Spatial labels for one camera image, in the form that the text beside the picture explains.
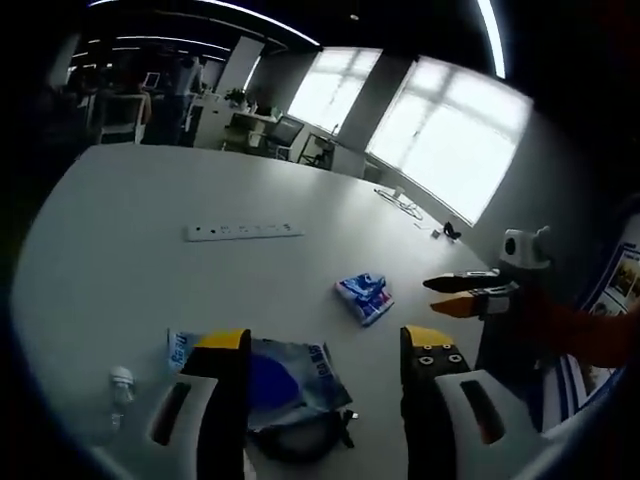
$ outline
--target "office chair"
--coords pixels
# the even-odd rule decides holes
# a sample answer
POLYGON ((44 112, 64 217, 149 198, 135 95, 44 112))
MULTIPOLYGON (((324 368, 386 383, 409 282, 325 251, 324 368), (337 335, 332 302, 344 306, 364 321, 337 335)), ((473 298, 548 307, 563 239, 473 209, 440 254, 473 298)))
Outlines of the office chair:
POLYGON ((221 150, 249 153, 249 133, 255 120, 244 115, 232 115, 229 125, 224 127, 224 140, 221 150))
POLYGON ((250 149, 250 153, 289 161, 291 145, 303 127, 304 123, 301 121, 283 115, 271 131, 263 135, 262 142, 258 147, 250 149))

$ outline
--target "small black object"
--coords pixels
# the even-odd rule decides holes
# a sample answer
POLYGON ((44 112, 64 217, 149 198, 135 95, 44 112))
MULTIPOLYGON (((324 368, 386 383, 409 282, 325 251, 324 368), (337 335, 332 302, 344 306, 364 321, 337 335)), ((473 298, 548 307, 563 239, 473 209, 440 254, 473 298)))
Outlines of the small black object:
POLYGON ((249 435, 262 453, 269 458, 285 463, 313 463, 324 458, 338 442, 342 442, 347 448, 355 447, 347 430, 353 416, 354 413, 351 410, 345 410, 343 413, 334 411, 299 424, 267 428, 249 435), (288 433, 315 425, 321 426, 321 433, 310 447, 300 449, 290 446, 291 442, 287 444, 288 433))
POLYGON ((511 279, 499 270, 468 271, 441 275, 422 282, 422 285, 440 293, 456 293, 478 288, 495 288, 509 284, 511 279))
POLYGON ((508 238, 504 244, 504 251, 507 255, 513 255, 516 253, 516 241, 513 238, 508 238))
POLYGON ((458 240, 462 236, 462 233, 455 231, 451 222, 444 224, 444 234, 452 240, 458 240))

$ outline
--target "computer monitor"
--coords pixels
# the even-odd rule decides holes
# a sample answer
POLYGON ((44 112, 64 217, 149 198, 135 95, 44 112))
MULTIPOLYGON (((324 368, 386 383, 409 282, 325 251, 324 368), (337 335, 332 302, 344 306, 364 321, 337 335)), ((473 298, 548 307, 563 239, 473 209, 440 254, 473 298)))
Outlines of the computer monitor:
POLYGON ((144 88, 156 88, 160 80, 160 74, 156 72, 147 73, 147 78, 144 79, 144 88))

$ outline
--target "white cabinet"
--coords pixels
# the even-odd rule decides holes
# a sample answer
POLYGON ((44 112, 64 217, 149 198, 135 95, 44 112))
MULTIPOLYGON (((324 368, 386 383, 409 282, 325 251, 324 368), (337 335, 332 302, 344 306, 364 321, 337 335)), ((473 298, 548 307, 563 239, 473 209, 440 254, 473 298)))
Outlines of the white cabinet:
POLYGON ((219 150, 225 138, 225 127, 229 125, 235 112, 224 100, 207 98, 202 107, 193 146, 219 150))

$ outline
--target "power strip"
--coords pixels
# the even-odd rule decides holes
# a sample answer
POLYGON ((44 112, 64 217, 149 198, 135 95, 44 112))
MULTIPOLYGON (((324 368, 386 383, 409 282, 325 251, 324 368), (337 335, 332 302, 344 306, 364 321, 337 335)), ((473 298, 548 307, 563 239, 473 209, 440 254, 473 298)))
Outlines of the power strip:
POLYGON ((249 238, 299 237, 304 232, 290 223, 192 225, 186 228, 187 242, 216 242, 249 238))

